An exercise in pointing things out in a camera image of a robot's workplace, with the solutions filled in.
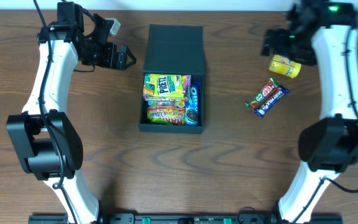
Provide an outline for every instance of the green light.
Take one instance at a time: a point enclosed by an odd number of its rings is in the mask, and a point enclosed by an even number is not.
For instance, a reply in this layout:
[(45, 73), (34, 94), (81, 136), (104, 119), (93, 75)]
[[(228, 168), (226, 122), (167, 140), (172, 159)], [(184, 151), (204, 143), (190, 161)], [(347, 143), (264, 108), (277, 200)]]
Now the green light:
[(328, 8), (329, 8), (329, 10), (331, 10), (332, 12), (338, 11), (338, 7), (337, 7), (337, 6), (329, 6)]

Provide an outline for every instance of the black box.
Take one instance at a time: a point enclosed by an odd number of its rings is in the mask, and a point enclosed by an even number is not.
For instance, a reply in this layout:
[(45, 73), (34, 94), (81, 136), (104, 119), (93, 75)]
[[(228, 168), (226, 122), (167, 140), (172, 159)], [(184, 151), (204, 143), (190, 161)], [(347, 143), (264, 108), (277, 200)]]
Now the black box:
[(151, 24), (143, 73), (191, 75), (191, 82), (201, 83), (201, 89), (198, 126), (150, 124), (146, 113), (148, 104), (142, 99), (139, 129), (149, 132), (201, 134), (204, 130), (205, 77), (203, 27)]

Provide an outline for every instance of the wood grain surface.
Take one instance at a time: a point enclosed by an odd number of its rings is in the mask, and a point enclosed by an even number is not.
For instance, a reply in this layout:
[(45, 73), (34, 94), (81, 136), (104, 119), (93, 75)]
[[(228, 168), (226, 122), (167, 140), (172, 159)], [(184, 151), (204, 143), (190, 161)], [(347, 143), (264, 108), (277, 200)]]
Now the wood grain surface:
[[(137, 64), (120, 72), (74, 73), (68, 117), (84, 145), (83, 171), (109, 212), (235, 213), (270, 210), (298, 169), (301, 130), (317, 122), (321, 95), (317, 67), (293, 80), (268, 70), (260, 56), (266, 29), (286, 27), (281, 12), (97, 11), (121, 22), (114, 39)], [(56, 11), (45, 11), (47, 22)], [(92, 29), (86, 19), (87, 29)], [(141, 133), (142, 67), (149, 24), (204, 27), (205, 130), (202, 135)], [(63, 213), (54, 193), (25, 174), (6, 131), (10, 114), (26, 103), (39, 64), (35, 11), (0, 11), (0, 223), (26, 223), (33, 213)], [(87, 69), (81, 65), (78, 69)], [(263, 119), (245, 106), (269, 77), (291, 90)], [(358, 165), (338, 178), (358, 187)], [(340, 212), (358, 223), (358, 194), (330, 186), (317, 212)]]

